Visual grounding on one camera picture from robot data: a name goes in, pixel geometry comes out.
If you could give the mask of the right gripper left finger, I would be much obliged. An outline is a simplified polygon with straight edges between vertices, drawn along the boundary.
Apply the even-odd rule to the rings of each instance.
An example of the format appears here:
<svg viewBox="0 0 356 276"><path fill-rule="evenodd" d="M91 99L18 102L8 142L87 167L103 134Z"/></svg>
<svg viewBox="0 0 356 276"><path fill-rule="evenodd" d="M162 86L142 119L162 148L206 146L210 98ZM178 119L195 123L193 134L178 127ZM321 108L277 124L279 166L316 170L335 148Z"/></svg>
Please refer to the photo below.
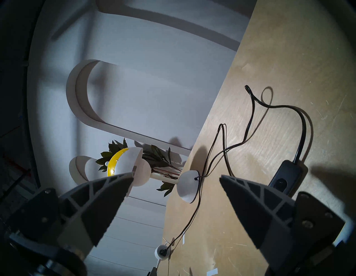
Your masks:
<svg viewBox="0 0 356 276"><path fill-rule="evenodd" d="M58 196L47 188L8 220L8 240L26 248L71 247L89 253L106 233L132 187L134 173L85 182Z"/></svg>

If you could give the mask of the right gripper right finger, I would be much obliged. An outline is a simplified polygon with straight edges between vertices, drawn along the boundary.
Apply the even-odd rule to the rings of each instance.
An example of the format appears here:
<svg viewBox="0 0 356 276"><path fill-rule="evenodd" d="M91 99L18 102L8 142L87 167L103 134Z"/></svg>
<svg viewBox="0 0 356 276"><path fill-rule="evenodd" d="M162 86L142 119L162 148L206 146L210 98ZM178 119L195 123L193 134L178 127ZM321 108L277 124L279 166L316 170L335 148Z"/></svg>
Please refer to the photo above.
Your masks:
<svg viewBox="0 0 356 276"><path fill-rule="evenodd" d="M222 175L219 179L236 216L269 268L307 268L332 245L345 222L307 192L296 200L264 184Z"/></svg>

